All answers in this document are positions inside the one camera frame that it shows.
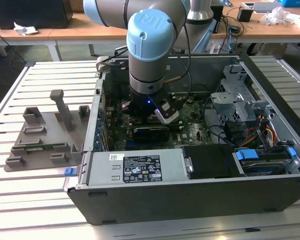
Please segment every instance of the robotic arm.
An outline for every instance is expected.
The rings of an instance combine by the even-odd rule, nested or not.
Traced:
[[[164,90],[171,48],[203,52],[216,21],[211,0],[84,0],[85,14],[106,27],[127,29],[130,101],[122,109],[146,118],[153,112],[163,124],[179,116],[178,107]]]

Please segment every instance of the blue latch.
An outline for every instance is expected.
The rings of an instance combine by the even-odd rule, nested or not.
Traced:
[[[289,148],[288,148],[288,153],[290,154],[290,156],[291,156],[293,159],[295,159],[296,156],[297,156],[297,152],[296,152],[296,150],[295,150],[293,147],[289,147]]]
[[[238,152],[235,153],[238,160],[249,160],[249,159],[258,159],[259,156],[257,151],[254,149],[240,149]]]
[[[237,151],[235,154],[236,154],[236,157],[238,158],[239,161],[244,159],[244,156],[242,155],[241,152]]]
[[[75,177],[77,174],[77,168],[76,167],[67,167],[64,170],[64,176],[65,177]]]

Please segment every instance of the floor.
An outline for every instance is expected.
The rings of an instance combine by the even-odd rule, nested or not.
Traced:
[[[113,55],[113,49],[119,45],[95,45],[95,53],[99,55]],[[248,45],[237,48],[236,52],[245,52]],[[90,56],[88,45],[61,45],[59,47],[64,61],[95,60]],[[46,62],[52,61],[49,50],[46,46],[18,46],[16,51],[27,62]],[[7,50],[8,56],[0,57],[0,102],[16,80],[20,70],[25,65],[24,62],[14,53],[12,47]],[[287,61],[300,74],[300,47],[296,48],[293,44],[288,44],[283,59]]]

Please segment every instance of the motherboard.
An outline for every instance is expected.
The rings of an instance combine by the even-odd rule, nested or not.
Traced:
[[[179,117],[162,125],[155,115],[146,122],[121,112],[120,104],[106,108],[110,151],[174,149],[211,144],[209,131],[200,118],[202,100],[192,95],[179,111]]]

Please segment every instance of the aluminum profile table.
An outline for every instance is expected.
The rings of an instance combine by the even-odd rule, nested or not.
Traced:
[[[300,75],[284,60],[273,56],[253,56],[251,59],[300,118]],[[253,88],[260,99],[265,100],[255,84]]]
[[[37,62],[23,69],[0,104],[0,239],[300,240],[300,200],[277,213],[91,226],[64,192],[78,181],[64,177],[64,168],[5,172],[25,108],[56,111],[49,98],[52,89],[64,90],[70,110],[90,105],[95,65],[95,61]]]

